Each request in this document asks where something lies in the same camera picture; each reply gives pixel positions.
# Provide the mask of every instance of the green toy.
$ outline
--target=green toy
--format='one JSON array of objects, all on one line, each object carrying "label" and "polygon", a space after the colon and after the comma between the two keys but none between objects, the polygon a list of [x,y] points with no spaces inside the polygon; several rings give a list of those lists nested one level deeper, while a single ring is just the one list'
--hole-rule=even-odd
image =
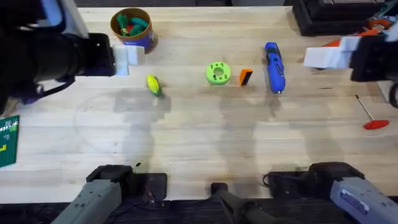
[{"label": "green toy", "polygon": [[141,25],[141,24],[136,24],[134,27],[130,30],[130,35],[137,35],[143,32],[146,28]]},{"label": "green toy", "polygon": [[138,25],[138,24],[140,24],[140,25],[142,25],[143,27],[145,27],[145,29],[148,27],[148,23],[145,21],[145,20],[143,20],[143,19],[141,19],[141,18],[138,18],[138,17],[133,17],[132,19],[131,19],[131,23],[133,24],[133,25]]},{"label": "green toy", "polygon": [[212,85],[224,85],[231,78],[231,68],[224,62],[213,62],[207,66],[206,79]]},{"label": "green toy", "polygon": [[120,27],[120,32],[122,33],[123,36],[127,36],[129,35],[127,32],[127,16],[124,14],[120,14],[118,15],[118,17],[116,18],[116,20],[119,23],[119,27]]}]

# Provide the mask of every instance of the green ring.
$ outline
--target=green ring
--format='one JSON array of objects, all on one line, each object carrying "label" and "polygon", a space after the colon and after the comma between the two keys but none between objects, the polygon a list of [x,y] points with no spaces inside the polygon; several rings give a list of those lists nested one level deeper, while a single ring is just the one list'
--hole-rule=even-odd
[{"label": "green ring", "polygon": [[[222,75],[216,75],[215,70],[221,69]],[[231,68],[224,62],[213,62],[207,66],[206,79],[212,85],[224,85],[231,78]]]}]

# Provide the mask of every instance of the wooden tabletop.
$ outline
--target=wooden tabletop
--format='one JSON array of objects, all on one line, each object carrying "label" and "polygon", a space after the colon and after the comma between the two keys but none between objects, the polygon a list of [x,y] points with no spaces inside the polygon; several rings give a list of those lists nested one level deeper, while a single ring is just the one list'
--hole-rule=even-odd
[{"label": "wooden tabletop", "polygon": [[[119,8],[80,9],[90,32],[112,34]],[[17,163],[0,169],[0,203],[69,202],[97,166],[138,162],[138,172],[165,172],[168,199],[207,198],[212,182],[241,197],[269,197],[270,170],[308,169],[344,161],[382,192],[398,195],[398,110],[375,83],[354,83],[349,70],[317,71],[300,62],[306,47],[335,37],[299,35],[291,7],[146,8],[159,44],[129,77],[81,77],[70,88],[18,106]],[[277,42],[285,65],[282,96],[267,91],[264,44]],[[206,81],[206,66],[223,61],[233,76]],[[254,73],[238,86],[243,68]],[[165,97],[154,97],[155,75]],[[373,116],[390,119],[377,131]]]}]

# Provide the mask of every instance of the white plastic part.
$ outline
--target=white plastic part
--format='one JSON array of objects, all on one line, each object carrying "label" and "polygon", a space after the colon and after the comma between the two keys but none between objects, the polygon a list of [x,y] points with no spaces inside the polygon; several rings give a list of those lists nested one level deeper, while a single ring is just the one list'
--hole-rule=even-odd
[{"label": "white plastic part", "polygon": [[348,68],[361,37],[343,37],[338,47],[309,47],[304,66],[313,68]]},{"label": "white plastic part", "polygon": [[144,63],[145,49],[141,46],[114,45],[112,47],[117,76],[128,76],[129,65]]},{"label": "white plastic part", "polygon": [[127,64],[127,51],[124,45],[114,45],[113,56],[115,60],[115,69],[117,76],[128,76],[129,66]]},{"label": "white plastic part", "polygon": [[141,46],[126,45],[127,61],[130,65],[140,65],[144,63],[145,48]]}]

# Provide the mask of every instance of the orange part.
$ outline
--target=orange part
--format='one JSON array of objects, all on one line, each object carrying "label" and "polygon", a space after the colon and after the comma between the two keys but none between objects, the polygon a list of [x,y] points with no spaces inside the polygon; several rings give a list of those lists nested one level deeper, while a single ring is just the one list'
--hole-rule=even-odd
[{"label": "orange part", "polygon": [[371,19],[369,20],[368,27],[374,27],[376,25],[382,25],[385,29],[389,29],[392,26],[392,22],[385,19]]},{"label": "orange part", "polygon": [[250,68],[244,68],[241,71],[241,74],[239,75],[239,84],[240,85],[246,85],[246,83],[243,83],[244,78],[246,77],[247,74],[251,75],[253,73],[253,70]]},{"label": "orange part", "polygon": [[386,127],[389,123],[389,120],[374,120],[366,123],[363,128],[366,130],[375,130]]},{"label": "orange part", "polygon": [[[367,36],[367,35],[378,35],[378,34],[380,34],[380,30],[371,29],[371,30],[367,30],[367,31],[362,32],[362,33],[358,33],[358,34],[356,34],[354,36],[364,37],[364,36]],[[325,44],[322,47],[338,47],[340,45],[340,40],[341,39],[334,40],[334,41],[332,41],[330,43]]]}]

